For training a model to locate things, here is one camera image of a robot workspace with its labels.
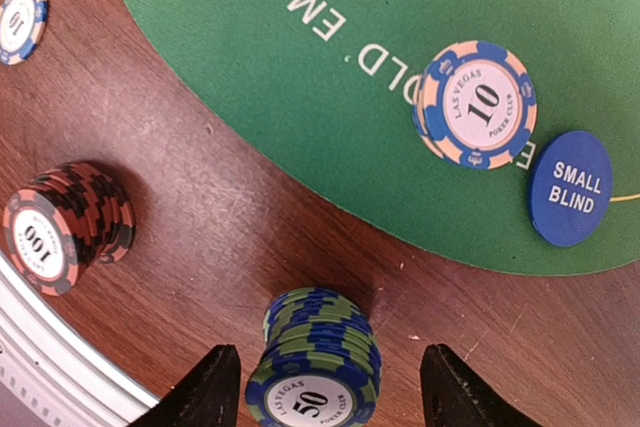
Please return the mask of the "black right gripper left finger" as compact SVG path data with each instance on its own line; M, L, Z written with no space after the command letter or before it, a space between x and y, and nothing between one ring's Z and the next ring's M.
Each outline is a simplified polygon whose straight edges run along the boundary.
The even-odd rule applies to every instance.
M129 427L234 427L241 362L234 345L217 345L167 394Z

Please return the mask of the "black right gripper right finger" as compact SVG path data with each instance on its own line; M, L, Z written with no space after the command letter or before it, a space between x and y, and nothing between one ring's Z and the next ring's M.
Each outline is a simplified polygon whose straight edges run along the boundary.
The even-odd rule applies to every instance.
M539 426L446 344L425 349L420 380L426 426Z

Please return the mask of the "blue green 50 chip stack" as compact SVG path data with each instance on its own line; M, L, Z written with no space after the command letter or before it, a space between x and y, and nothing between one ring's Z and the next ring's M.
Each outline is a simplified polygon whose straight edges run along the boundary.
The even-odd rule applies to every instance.
M245 399L262 426L364 426L380 396L382 359L364 312L307 287L280 295L263 321L266 348Z

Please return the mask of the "red black 100 chip stack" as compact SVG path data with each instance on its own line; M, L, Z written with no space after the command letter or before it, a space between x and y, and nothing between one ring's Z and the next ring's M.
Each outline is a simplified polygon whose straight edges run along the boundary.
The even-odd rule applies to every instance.
M18 273L49 296L71 291L93 265L122 260L136 234L126 190L88 162L61 164L22 186L2 224Z

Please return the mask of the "10 chips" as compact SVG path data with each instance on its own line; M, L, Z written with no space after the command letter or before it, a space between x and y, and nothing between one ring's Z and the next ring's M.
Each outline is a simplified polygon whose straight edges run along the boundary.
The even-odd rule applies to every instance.
M423 71L413 120L440 159L474 170L498 169L525 148L537 121L531 77L520 59L493 43L454 43Z

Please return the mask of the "blue white 10 chip stack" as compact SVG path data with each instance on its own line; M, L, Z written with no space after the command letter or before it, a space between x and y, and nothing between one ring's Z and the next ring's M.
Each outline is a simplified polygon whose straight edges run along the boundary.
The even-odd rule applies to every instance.
M48 0L4 0L1 7L1 63L16 65L31 57L45 31Z

